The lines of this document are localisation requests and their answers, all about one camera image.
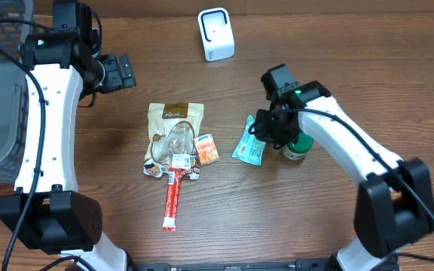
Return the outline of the orange tissue pack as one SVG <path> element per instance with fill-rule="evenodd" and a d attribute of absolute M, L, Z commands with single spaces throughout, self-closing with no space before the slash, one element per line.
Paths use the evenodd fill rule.
<path fill-rule="evenodd" d="M 194 139 L 200 164 L 209 165 L 219 161 L 219 154 L 211 133 L 198 136 Z"/>

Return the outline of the teal packet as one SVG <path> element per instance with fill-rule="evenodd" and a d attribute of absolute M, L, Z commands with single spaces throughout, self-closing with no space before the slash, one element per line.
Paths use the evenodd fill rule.
<path fill-rule="evenodd" d="M 253 134 L 249 133 L 249 128 L 254 122 L 254 117 L 249 115 L 246 119 L 243 135 L 231 157 L 244 163 L 260 166 L 266 143 L 259 141 Z"/>

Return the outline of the red stick snack packet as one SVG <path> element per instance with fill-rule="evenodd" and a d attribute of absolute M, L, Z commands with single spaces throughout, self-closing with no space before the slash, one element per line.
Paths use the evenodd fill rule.
<path fill-rule="evenodd" d="M 163 231 L 176 231 L 176 215 L 178 209 L 182 175 L 182 169 L 170 168 L 169 170 Z"/>

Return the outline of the beige snack pouch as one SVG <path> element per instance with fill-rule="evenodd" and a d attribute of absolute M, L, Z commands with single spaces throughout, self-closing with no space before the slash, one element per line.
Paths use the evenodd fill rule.
<path fill-rule="evenodd" d="M 203 116 L 201 103 L 151 103 L 143 173 L 161 178 L 175 167 L 182 170 L 184 178 L 199 179 L 200 162 L 194 140 L 199 135 Z"/>

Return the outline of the green lid small jar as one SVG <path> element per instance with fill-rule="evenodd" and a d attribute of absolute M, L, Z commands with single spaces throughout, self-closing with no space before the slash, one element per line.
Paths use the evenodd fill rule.
<path fill-rule="evenodd" d="M 303 132 L 282 148 L 283 155 L 290 160 L 300 160 L 312 148 L 313 138 Z"/>

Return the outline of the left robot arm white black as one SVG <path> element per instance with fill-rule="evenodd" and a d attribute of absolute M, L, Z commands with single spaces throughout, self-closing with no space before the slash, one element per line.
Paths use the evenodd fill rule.
<path fill-rule="evenodd" d="M 53 4 L 52 26 L 38 25 L 20 47 L 28 84 L 23 161 L 11 195 L 0 196 L 0 220 L 12 242 L 72 261 L 82 270 L 135 270 L 130 254 L 103 231 L 100 204 L 80 194 L 75 177 L 75 121 L 85 96 L 131 88 L 125 55 L 102 54 L 98 16 L 77 1 Z"/>

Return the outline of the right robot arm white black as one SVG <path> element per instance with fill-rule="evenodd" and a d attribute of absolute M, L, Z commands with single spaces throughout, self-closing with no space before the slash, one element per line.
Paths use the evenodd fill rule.
<path fill-rule="evenodd" d="M 398 270 L 399 251 L 434 232 L 429 169 L 403 160 L 356 125 L 318 81 L 298 83 L 286 65 L 261 83 L 270 100 L 249 131 L 287 156 L 320 143 L 356 185 L 356 238 L 328 260 L 297 260 L 298 270 Z"/>

